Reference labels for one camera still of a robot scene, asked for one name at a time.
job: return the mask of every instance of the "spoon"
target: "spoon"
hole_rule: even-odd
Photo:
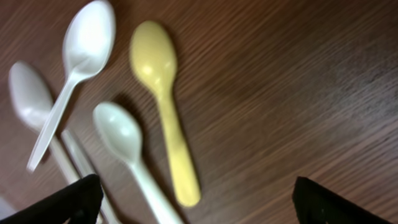
[[[9,76],[9,86],[11,91],[12,105],[16,111],[18,118],[31,130],[39,133],[45,123],[47,117],[51,112],[53,106],[52,97],[46,84],[40,78],[39,74],[27,63],[19,61],[15,63]],[[71,132],[64,130],[62,137],[66,146],[73,146],[71,157],[75,164],[89,164],[87,157],[82,152],[81,147],[76,145],[76,140]],[[74,183],[80,179],[78,172],[70,162],[67,154],[63,150],[59,140],[54,137],[50,143],[50,149],[56,162],[59,164],[63,175],[69,184]],[[90,166],[89,171],[84,171],[83,176],[95,173]],[[104,193],[101,211],[106,217],[108,223],[118,224],[119,220],[116,218],[110,202]],[[98,215],[97,223],[102,223],[102,218]]]
[[[99,74],[106,65],[114,36],[114,13],[107,1],[89,3],[73,18],[62,50],[66,83],[35,143],[28,170],[33,172],[43,157],[77,84]]]
[[[156,220],[162,224],[183,223],[142,161],[142,134],[136,120],[121,106],[109,102],[100,103],[93,118],[108,151],[136,178]]]
[[[138,80],[157,100],[177,200],[192,207],[201,196],[173,103],[177,58],[170,38],[159,24],[147,21],[137,27],[130,44],[130,64]]]

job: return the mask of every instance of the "yellow spoon bowl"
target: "yellow spoon bowl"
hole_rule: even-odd
[[[192,207],[200,200],[200,188],[173,101],[177,58],[161,25],[146,21],[137,27],[130,43],[130,64],[157,100],[177,200]]]

